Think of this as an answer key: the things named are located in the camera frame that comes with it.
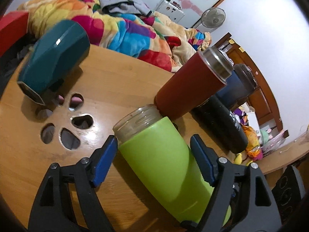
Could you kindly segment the green cup with black base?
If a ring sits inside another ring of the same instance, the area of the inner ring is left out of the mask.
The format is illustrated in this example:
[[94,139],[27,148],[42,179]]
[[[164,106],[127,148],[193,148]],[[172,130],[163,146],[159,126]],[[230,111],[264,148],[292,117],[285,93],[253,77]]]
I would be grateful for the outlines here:
[[118,150],[154,198],[178,222],[198,223],[213,188],[170,119],[146,105],[122,118],[113,132]]

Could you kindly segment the red thermos cup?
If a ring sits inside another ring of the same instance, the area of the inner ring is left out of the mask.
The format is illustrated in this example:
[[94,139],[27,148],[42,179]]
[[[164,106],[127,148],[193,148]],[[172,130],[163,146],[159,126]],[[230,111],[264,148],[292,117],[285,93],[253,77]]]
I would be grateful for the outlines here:
[[162,116],[178,119],[225,87],[233,65],[215,46],[197,51],[159,89],[154,104]]

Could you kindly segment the black thermos bottle lying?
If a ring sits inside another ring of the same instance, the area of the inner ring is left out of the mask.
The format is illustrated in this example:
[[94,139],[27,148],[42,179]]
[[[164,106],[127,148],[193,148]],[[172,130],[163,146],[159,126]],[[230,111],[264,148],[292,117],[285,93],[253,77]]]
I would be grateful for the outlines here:
[[239,154],[246,149],[248,138],[241,124],[215,95],[193,108],[191,113],[226,150]]

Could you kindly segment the navy blue travel mug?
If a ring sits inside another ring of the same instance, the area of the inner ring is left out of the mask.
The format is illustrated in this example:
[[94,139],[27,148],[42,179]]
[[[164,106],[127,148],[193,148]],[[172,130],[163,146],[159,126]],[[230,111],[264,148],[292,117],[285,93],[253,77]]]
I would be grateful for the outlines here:
[[226,86],[216,93],[217,98],[227,107],[232,108],[250,96],[258,84],[252,70],[245,64],[234,65]]

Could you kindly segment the red box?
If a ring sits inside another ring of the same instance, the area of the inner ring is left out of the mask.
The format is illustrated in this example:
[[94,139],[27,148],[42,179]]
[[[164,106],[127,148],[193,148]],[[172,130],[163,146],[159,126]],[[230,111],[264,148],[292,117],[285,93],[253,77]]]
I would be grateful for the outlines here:
[[9,12],[1,18],[1,56],[28,31],[29,13],[25,10]]

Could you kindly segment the colourful patchwork blanket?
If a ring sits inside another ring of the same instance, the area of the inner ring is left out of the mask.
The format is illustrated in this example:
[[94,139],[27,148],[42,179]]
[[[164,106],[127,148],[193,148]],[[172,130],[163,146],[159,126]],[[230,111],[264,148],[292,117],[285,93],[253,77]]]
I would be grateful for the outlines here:
[[99,12],[99,0],[29,0],[18,7],[29,13],[28,31],[40,38],[64,19],[79,23],[91,44],[177,72],[194,53],[207,49],[210,33],[185,28],[166,15],[115,16]]

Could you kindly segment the standing electric fan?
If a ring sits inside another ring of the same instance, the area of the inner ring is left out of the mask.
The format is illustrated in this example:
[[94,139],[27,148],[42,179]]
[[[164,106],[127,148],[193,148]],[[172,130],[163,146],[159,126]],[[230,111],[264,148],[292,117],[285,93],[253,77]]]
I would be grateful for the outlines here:
[[226,19],[226,13],[218,7],[211,7],[201,15],[200,19],[192,26],[197,28],[199,25],[208,29],[216,29],[220,27]]

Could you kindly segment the white small cabinet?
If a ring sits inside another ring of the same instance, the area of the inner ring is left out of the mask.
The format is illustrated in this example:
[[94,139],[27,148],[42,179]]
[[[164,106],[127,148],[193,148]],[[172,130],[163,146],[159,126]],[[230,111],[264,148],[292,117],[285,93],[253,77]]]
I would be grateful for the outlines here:
[[167,0],[159,1],[155,8],[155,11],[166,15],[175,23],[178,23],[185,16],[185,13],[181,9],[179,9],[177,6]]

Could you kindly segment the grey black clothing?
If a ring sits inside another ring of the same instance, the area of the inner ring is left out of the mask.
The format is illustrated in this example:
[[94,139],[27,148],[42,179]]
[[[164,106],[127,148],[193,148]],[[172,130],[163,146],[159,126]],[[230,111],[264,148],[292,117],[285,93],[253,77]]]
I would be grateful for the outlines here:
[[102,14],[153,15],[153,11],[142,0],[99,0],[99,4]]

